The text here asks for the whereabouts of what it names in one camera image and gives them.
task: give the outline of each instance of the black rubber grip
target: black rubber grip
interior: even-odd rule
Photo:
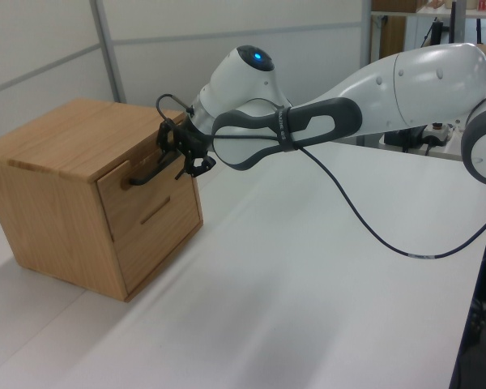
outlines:
[[[325,134],[293,142],[293,149],[296,149],[299,146],[311,146],[313,144],[329,142],[331,140],[351,136],[355,134],[362,125],[362,113],[360,108],[353,100],[345,97],[323,100],[310,105],[292,108],[288,111],[283,110],[283,112],[286,112],[286,117],[284,115],[278,115],[277,113],[261,117],[253,117],[235,109],[219,115],[212,127],[212,134],[214,136],[216,136],[216,132],[219,129],[226,126],[249,129],[270,128],[275,132],[278,143],[276,146],[267,147],[256,152],[247,160],[239,164],[233,165],[225,162],[226,165],[236,170],[247,170],[257,164],[265,156],[275,154],[276,152],[289,151],[290,148],[285,147],[284,144],[284,128],[288,129],[289,133],[305,130],[311,119],[318,116],[328,116],[333,118],[335,128],[333,130],[328,130]],[[213,142],[213,148],[216,152],[215,142]]]

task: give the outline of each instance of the drawer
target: drawer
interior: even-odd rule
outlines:
[[[156,166],[160,151],[133,166],[127,160],[97,182],[113,246],[128,293],[201,224],[196,182],[187,174],[175,180],[183,156],[142,186],[129,177]]]

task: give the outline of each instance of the shelf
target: shelf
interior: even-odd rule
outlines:
[[[372,11],[371,15],[384,15],[384,16],[423,16],[423,17],[450,17],[450,9],[445,6],[440,6],[436,10],[430,7],[424,6],[417,12],[383,12]],[[486,19],[486,11],[467,10],[467,19]]]

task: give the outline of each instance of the wooden drawer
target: wooden drawer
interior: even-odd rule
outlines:
[[[186,174],[174,179],[183,157],[148,183],[129,185],[130,177],[154,168],[159,156],[156,151],[136,166],[127,160],[97,182],[128,293],[200,223],[193,180]]]
[[[122,301],[158,276],[203,224],[196,181],[174,179],[182,158],[128,185],[157,166],[161,122],[78,99],[1,137],[0,223],[18,264]]]

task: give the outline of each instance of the black drawer handle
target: black drawer handle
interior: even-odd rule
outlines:
[[[158,173],[170,166],[179,157],[179,155],[180,153],[178,152],[163,154],[162,157],[159,159],[156,168],[154,168],[147,176],[142,178],[132,177],[128,180],[128,182],[132,186],[142,186],[144,184],[147,184]]]

